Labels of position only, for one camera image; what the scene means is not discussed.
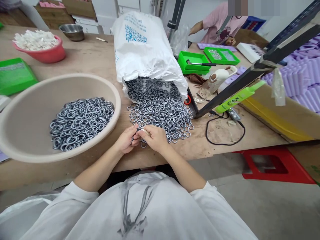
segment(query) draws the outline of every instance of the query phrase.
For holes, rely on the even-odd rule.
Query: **person's left hand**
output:
[[[227,46],[233,46],[236,44],[236,40],[233,37],[228,37],[228,39],[225,41],[225,45]]]
[[[132,127],[128,127],[124,132],[120,135],[118,140],[113,145],[118,151],[122,153],[129,153],[131,150],[137,146],[140,142],[140,136],[137,133],[138,125],[134,125]]]

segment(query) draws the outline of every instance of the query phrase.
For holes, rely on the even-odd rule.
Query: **workbench surface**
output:
[[[0,164],[0,190],[12,189],[32,183],[53,182],[67,178],[75,178],[93,162],[95,162],[119,137],[123,130],[132,124],[129,121],[129,112],[127,106],[130,100],[125,98],[122,92],[122,86],[116,81],[115,56],[113,36],[85,34],[85,40],[82,42],[71,42],[62,32],[51,30],[63,40],[63,47],[66,50],[66,58],[58,63],[44,64],[31,58],[25,53],[15,50],[12,46],[12,39],[15,33],[24,33],[26,27],[5,26],[0,30],[0,61],[21,57],[32,68],[39,81],[67,73],[91,73],[111,81],[118,89],[122,109],[121,115],[113,132],[103,141],[89,149],[88,151],[60,162],[31,164],[15,160],[9,160]],[[101,37],[109,43],[96,40]],[[201,52],[193,43],[190,51]],[[236,56],[241,60],[240,66],[249,67],[251,64],[236,52]],[[189,87],[193,94],[197,91],[192,83]],[[241,122],[246,127],[246,134],[242,141],[233,146],[215,146],[210,144],[205,137],[205,129],[210,117],[205,115],[200,119],[192,120],[195,127],[191,132],[191,137],[185,140],[178,140],[172,144],[173,148],[185,159],[199,159],[211,157],[214,154],[233,152],[252,148],[261,148],[273,145],[286,144],[287,141],[277,133],[264,125],[258,119],[246,112],[242,107],[235,107],[241,116]],[[228,126],[228,120],[219,119],[210,122],[210,139],[216,143],[232,143],[237,141],[243,133],[243,129],[237,124]],[[140,146],[126,154],[114,168],[114,172],[145,168],[166,164],[166,161],[160,154],[154,152],[150,147],[142,149]]]

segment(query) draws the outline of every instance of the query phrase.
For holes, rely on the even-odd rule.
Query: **worker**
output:
[[[215,10],[213,10],[205,19],[196,23],[190,30],[190,34],[195,34],[200,30],[207,30],[206,35],[201,40],[201,43],[209,44],[225,44],[233,46],[236,44],[234,36],[238,30],[245,23],[248,16],[232,16],[224,30],[218,35],[217,32],[221,28],[224,20],[228,16],[228,2],[221,3]]]
[[[21,239],[257,239],[217,188],[168,144],[162,128],[145,126],[149,136],[137,127],[127,128],[71,182]],[[167,160],[180,185],[162,172],[141,172],[99,196],[113,168],[141,137]]]

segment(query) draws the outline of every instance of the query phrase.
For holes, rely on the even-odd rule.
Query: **beige plastic basin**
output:
[[[67,152],[54,150],[49,125],[67,102],[104,97],[115,111],[108,125],[93,139]],[[104,139],[115,127],[121,99],[115,86],[104,78],[83,73],[44,80],[15,97],[0,117],[0,149],[12,159],[29,163],[61,161],[74,157]]]

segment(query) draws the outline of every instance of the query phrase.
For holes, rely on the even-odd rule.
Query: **gray floor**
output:
[[[260,240],[319,239],[320,188],[317,185],[245,180],[240,154],[227,153],[190,161],[216,186]],[[55,189],[64,181],[30,185],[0,193],[0,212],[38,191]]]

